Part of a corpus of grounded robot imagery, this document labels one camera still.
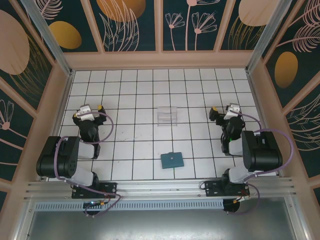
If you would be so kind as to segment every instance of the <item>flower illustration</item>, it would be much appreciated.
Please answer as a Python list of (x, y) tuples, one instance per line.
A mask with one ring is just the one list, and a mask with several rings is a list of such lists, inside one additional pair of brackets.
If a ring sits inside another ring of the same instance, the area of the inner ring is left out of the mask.
[(7, 107), (4, 100), (0, 100), (0, 129), (8, 130), (10, 128), (10, 121), (14, 114), (15, 105), (8, 101)]
[[(14, 114), (14, 109), (15, 109), (15, 105), (11, 102), (8, 101), (7, 105), (5, 103), (5, 101), (3, 99), (0, 100), (0, 130), (9, 130), (11, 132), (13, 132), (14, 134), (27, 139), (26, 136), (23, 136), (22, 134), (12, 130), (10, 128), (10, 122), (12, 120), (13, 114)], [(23, 150), (24, 148), (18, 145), (15, 145), (9, 141), (6, 141), (2, 138), (0, 138), (0, 142), (7, 144), (13, 148), (19, 149), (19, 150)], [(8, 163), (8, 162), (0, 162), (0, 164), (3, 165), (17, 165), (17, 163)]]
[(181, 13), (173, 13), (172, 16), (170, 13), (167, 13), (165, 15), (165, 20), (168, 23), (168, 26), (170, 28), (172, 47), (173, 47), (173, 50), (175, 51), (176, 48), (174, 43), (174, 37), (172, 35), (172, 29), (183, 27), (186, 24), (186, 22), (183, 21), (183, 17), (181, 16)]
[(208, 1), (205, 1), (205, 0), (186, 0), (186, 3), (191, 7), (196, 6), (196, 5), (216, 4), (218, 2), (220, 2), (220, 0), (208, 0)]
[(214, 24), (216, 19), (214, 13), (203, 13), (199, 19), (199, 12), (192, 14), (192, 24), (195, 32), (194, 50), (197, 50), (198, 34), (210, 33), (217, 30)]

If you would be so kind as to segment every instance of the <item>blue coaster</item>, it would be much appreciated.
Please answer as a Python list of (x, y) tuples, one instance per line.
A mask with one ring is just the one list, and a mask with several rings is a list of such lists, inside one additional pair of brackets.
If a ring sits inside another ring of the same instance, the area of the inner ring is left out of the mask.
[(162, 169), (184, 167), (184, 159), (181, 152), (169, 152), (161, 154)]

